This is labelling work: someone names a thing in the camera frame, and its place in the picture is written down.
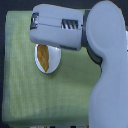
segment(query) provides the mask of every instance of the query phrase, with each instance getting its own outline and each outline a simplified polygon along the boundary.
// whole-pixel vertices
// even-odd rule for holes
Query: black background
[[[70,8],[92,8],[101,0],[0,0],[0,128],[6,128],[2,123],[2,99],[4,79],[4,52],[5,52],[5,20],[7,11],[11,10],[32,10],[38,4],[53,4]],[[124,15],[125,23],[128,26],[128,0],[111,0]]]

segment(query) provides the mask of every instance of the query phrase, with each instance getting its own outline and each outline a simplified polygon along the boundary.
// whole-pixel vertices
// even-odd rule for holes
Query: metal part
[[[30,30],[37,28],[37,26],[38,26],[38,17],[39,17],[39,13],[33,13],[32,14]]]
[[[78,20],[62,19],[61,28],[70,30],[78,29]]]

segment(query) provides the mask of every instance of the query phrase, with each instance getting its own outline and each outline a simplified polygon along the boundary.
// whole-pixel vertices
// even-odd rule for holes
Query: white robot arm
[[[125,22],[110,1],[82,12],[52,5],[34,8],[30,39],[59,48],[91,49],[102,74],[89,100],[89,128],[128,128],[128,57]]]

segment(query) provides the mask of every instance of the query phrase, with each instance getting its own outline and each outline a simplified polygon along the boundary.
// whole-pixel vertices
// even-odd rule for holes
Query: food item
[[[44,71],[47,72],[49,68],[49,53],[46,45],[38,45],[37,57],[40,65],[43,67]]]

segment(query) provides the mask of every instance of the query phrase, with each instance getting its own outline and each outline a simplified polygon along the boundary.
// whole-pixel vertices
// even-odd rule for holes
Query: green towel
[[[3,122],[10,126],[87,125],[88,101],[100,67],[81,51],[62,50],[55,72],[43,74],[29,39],[31,11],[10,11],[5,26]]]

